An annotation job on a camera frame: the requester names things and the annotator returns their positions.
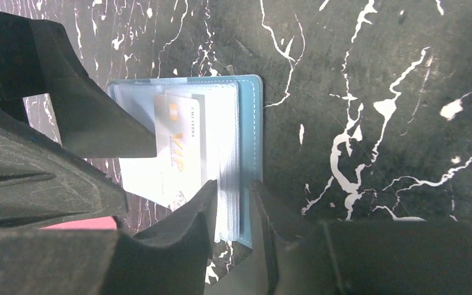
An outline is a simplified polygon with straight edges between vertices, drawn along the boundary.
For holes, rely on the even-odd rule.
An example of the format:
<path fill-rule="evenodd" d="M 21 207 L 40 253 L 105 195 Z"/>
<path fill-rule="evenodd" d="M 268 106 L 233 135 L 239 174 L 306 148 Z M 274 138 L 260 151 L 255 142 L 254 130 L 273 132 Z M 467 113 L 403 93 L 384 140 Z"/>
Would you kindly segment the blue leather card holder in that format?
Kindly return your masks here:
<path fill-rule="evenodd" d="M 263 177 L 263 93 L 257 75 L 116 80 L 108 95 L 155 136 L 154 97 L 168 94 L 199 102 L 202 186 L 218 185 L 214 240 L 251 246 L 250 181 Z M 158 205 L 162 173 L 157 154 L 119 160 L 122 185 Z"/>

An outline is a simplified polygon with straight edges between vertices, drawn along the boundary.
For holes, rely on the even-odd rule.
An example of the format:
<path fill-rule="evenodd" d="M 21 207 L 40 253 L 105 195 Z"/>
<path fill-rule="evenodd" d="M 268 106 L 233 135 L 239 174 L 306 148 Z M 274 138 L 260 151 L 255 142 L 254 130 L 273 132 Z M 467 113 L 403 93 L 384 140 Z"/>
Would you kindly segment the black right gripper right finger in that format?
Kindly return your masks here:
<path fill-rule="evenodd" d="M 472 229 L 454 221 L 310 222 L 250 186 L 259 294 L 472 294 Z"/>

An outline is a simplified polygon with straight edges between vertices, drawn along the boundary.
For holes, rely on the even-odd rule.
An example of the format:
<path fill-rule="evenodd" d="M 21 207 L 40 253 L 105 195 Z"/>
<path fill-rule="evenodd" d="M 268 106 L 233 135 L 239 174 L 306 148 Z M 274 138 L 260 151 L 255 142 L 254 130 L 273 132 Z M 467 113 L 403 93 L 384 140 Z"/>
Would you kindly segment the pink plastic tray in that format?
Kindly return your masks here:
<path fill-rule="evenodd" d="M 93 219 L 84 219 L 79 221 L 68 221 L 51 226 L 43 227 L 42 229 L 56 229 L 56 230 L 117 230 L 118 225 L 113 217 L 102 217 Z"/>

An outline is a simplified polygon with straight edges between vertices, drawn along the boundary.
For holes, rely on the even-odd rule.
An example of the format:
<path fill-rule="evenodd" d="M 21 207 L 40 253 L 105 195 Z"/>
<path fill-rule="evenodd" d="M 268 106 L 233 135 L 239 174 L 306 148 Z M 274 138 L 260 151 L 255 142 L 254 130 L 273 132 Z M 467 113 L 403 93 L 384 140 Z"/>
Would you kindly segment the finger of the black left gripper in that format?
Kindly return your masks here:
<path fill-rule="evenodd" d="M 62 146 L 82 158 L 148 158 L 155 136 L 104 92 L 79 61 L 65 27 L 0 12 L 0 108 L 48 94 Z"/>
<path fill-rule="evenodd" d="M 128 211 L 126 192 L 0 110 L 0 227 L 45 227 Z"/>

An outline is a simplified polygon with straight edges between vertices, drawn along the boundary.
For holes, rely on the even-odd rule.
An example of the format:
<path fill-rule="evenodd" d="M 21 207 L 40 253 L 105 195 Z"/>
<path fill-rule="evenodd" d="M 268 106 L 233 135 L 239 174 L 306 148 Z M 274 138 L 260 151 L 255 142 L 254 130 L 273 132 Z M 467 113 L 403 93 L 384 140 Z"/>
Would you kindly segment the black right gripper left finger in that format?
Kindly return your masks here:
<path fill-rule="evenodd" d="M 119 230 L 0 230 L 0 294 L 203 294 L 217 183 L 129 236 Z"/>

